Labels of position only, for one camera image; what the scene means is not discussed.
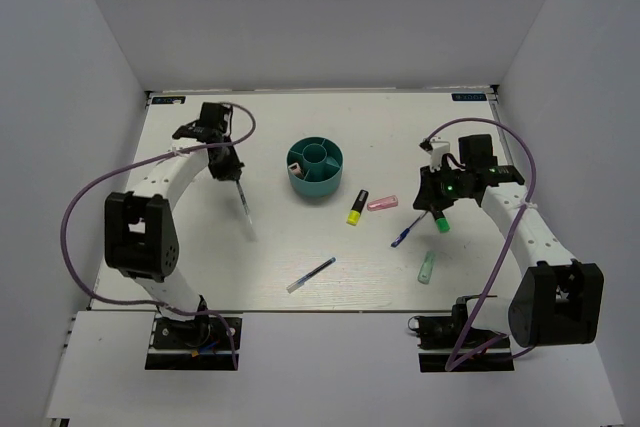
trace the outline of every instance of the teal bowl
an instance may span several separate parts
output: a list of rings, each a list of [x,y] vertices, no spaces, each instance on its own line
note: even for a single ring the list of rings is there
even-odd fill
[[[305,197],[324,197],[333,194],[342,178],[342,151],[336,144],[323,137],[307,137],[289,149],[287,172],[296,192]],[[302,176],[289,168],[298,164]]]

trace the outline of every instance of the wall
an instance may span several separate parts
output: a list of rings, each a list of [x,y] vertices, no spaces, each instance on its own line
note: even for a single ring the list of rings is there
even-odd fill
[[[63,210],[132,157],[144,94],[94,0],[0,7],[0,417],[29,427],[41,425],[71,315],[87,305],[62,264]],[[73,258],[90,283],[109,187],[72,219]]]
[[[96,0],[149,90],[497,83],[544,0]]]
[[[538,161],[543,214],[605,273],[597,345],[629,426],[640,425],[638,32],[640,0],[546,0],[501,88],[502,115]]]

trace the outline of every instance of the white tabletop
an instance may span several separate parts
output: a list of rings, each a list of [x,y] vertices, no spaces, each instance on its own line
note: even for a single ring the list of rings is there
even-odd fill
[[[487,102],[453,102],[447,93],[251,93],[189,95],[184,104],[150,105],[135,160],[166,151],[171,134],[197,118],[202,102],[231,101],[249,108],[258,128],[237,147],[246,164],[242,185],[257,240],[252,240],[233,183],[201,172],[174,209],[180,242],[178,268],[209,307],[223,311],[268,310],[449,310],[460,295],[484,286],[503,238],[475,201],[461,200],[445,213],[451,231],[439,234],[427,217],[397,249],[390,243],[419,214],[411,208],[419,168],[429,156],[418,144],[440,124],[459,117],[492,118]],[[234,137],[249,127],[234,117]],[[497,130],[486,124],[450,127],[451,141],[490,133],[505,163]],[[337,192],[321,201],[298,196],[286,171],[288,149],[298,140],[320,136],[344,155]],[[151,167],[131,173],[131,189]],[[373,200],[397,195],[400,205],[364,211],[352,227],[346,218],[360,189]],[[437,253],[431,282],[417,281],[428,250]],[[287,285],[326,259],[337,262],[293,294]],[[511,255],[493,292],[510,297],[520,281]],[[104,263],[97,280],[100,295],[148,298],[144,290]],[[108,308],[99,302],[94,309]]]

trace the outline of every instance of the blue pen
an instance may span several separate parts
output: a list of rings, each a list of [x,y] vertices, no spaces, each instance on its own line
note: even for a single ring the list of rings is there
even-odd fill
[[[420,214],[420,216],[416,220],[413,221],[413,224],[411,224],[409,227],[404,229],[402,231],[402,233],[398,236],[398,238],[391,243],[391,247],[396,248],[397,246],[399,246],[400,242],[402,242],[404,240],[404,238],[407,235],[409,235],[409,232],[411,232],[411,229],[413,229],[418,222],[420,222],[422,219],[424,219],[424,216],[427,215],[427,214],[428,214],[428,211],[424,211],[422,214]]]
[[[327,260],[324,264],[322,264],[320,267],[316,267],[315,269],[313,269],[311,272],[309,272],[307,275],[304,275],[302,277],[300,277],[298,280],[296,280],[293,284],[291,284],[289,287],[287,287],[287,292],[291,293],[294,292],[296,290],[298,290],[300,287],[302,287],[304,285],[304,283],[309,280],[311,277],[313,277],[316,274],[319,274],[320,272],[322,272],[324,269],[326,269],[327,267],[329,267],[331,264],[333,264],[336,261],[335,257],[331,257],[329,260]]]

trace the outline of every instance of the yellow highlighter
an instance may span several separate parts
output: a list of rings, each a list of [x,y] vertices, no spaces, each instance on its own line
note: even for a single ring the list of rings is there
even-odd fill
[[[353,207],[351,207],[351,212],[349,212],[349,217],[347,217],[347,224],[356,225],[358,223],[362,209],[364,209],[364,204],[367,202],[367,197],[369,197],[369,192],[361,190],[356,201],[353,203]]]

